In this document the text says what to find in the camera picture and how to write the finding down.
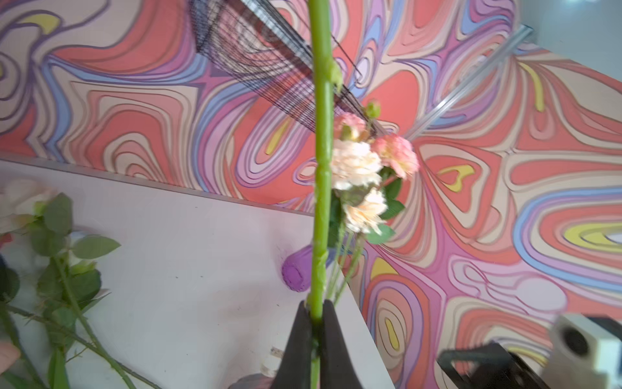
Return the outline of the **white rose stem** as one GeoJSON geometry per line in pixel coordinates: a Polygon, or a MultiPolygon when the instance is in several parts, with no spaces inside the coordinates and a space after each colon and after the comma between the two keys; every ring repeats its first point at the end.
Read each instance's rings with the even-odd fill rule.
{"type": "Polygon", "coordinates": [[[320,384],[320,335],[325,287],[327,285],[328,238],[330,224],[331,168],[334,124],[334,58],[332,55],[332,35],[330,30],[330,6],[328,1],[308,2],[309,25],[313,52],[314,98],[316,140],[315,172],[316,200],[314,209],[314,236],[312,280],[307,297],[307,308],[313,329],[310,386],[320,384]]]}

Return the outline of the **pile of artificial flowers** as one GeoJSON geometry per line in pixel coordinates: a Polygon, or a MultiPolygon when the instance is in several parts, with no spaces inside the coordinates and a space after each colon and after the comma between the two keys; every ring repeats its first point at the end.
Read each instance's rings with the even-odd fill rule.
{"type": "Polygon", "coordinates": [[[78,230],[72,199],[30,178],[1,189],[1,244],[16,239],[33,258],[19,270],[1,257],[1,379],[13,388],[68,388],[67,366],[85,350],[106,361],[127,387],[156,388],[157,383],[114,358],[87,319],[108,295],[97,262],[120,243],[78,230]],[[51,348],[44,374],[28,355],[16,318],[43,326],[51,348]],[[75,344],[83,350],[75,351],[75,344]]]}

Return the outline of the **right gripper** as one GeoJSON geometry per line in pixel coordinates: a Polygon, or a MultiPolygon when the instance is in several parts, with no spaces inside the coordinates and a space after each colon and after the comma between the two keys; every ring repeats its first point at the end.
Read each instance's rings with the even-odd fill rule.
{"type": "Polygon", "coordinates": [[[437,364],[457,388],[549,389],[523,359],[496,342],[477,348],[444,350],[438,355],[437,364]]]}

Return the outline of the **pink glass vase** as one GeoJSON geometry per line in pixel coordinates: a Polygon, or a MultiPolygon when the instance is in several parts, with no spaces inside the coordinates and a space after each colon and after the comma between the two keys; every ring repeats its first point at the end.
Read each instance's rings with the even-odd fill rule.
{"type": "Polygon", "coordinates": [[[264,374],[250,374],[232,383],[228,389],[270,389],[274,378],[264,374]]]}

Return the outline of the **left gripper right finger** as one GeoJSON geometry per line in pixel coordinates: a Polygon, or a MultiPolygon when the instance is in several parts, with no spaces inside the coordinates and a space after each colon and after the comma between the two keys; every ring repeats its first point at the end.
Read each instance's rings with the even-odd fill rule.
{"type": "Polygon", "coordinates": [[[320,388],[362,389],[332,301],[325,300],[320,330],[320,388]]]}

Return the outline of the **blue purple glass vase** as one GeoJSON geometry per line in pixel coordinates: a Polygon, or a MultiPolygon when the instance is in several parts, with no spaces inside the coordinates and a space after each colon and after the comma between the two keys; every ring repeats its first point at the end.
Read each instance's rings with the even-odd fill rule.
{"type": "Polygon", "coordinates": [[[311,287],[313,244],[290,254],[281,266],[283,283],[292,291],[302,293],[311,287]]]}

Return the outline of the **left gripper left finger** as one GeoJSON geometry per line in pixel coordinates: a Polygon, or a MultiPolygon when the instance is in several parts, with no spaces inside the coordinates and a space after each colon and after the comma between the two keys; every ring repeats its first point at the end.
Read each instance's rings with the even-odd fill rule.
{"type": "Polygon", "coordinates": [[[311,388],[313,335],[309,312],[301,301],[271,389],[311,388]]]}

